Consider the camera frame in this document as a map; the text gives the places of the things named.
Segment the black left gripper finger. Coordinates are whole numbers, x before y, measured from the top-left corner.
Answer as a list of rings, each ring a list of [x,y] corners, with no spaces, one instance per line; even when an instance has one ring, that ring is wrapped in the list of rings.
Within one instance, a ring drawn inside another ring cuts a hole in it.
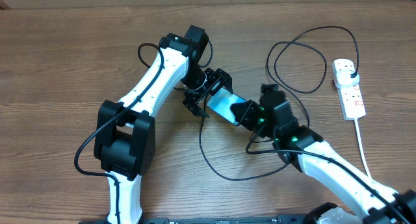
[[[183,100],[183,104],[184,106],[196,117],[204,117],[204,118],[208,118],[209,115],[206,113],[206,111],[202,110],[197,102],[193,101],[193,100],[188,100],[188,99],[184,99]]]
[[[230,75],[222,75],[220,78],[220,87],[233,94],[232,78]]]

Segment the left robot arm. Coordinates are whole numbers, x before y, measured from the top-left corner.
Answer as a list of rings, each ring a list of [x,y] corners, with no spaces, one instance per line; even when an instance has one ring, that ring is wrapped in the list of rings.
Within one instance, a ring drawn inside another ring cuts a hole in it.
[[[232,93],[228,73],[199,64],[209,42],[205,30],[194,25],[184,36],[167,34],[155,46],[155,60],[138,84],[119,101],[101,104],[94,157],[110,184],[106,223],[140,222],[140,183],[155,153],[155,118],[175,85],[185,85],[183,104],[198,117],[207,115],[198,105],[201,99],[221,90]]]

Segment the blue Galaxy S24+ smartphone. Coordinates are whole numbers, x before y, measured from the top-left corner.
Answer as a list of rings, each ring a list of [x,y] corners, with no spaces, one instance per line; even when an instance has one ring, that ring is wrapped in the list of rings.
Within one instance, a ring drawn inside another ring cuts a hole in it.
[[[221,88],[208,100],[207,106],[231,124],[238,125],[236,117],[231,111],[231,105],[244,102],[246,102],[245,99],[236,94],[231,94],[225,88]]]

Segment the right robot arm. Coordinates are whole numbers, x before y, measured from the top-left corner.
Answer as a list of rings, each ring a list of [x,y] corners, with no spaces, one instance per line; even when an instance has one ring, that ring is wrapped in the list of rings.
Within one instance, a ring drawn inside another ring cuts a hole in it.
[[[342,158],[322,136],[299,125],[283,91],[264,84],[259,102],[231,104],[237,123],[274,141],[272,152],[333,192],[363,223],[414,223],[415,192],[376,182]]]

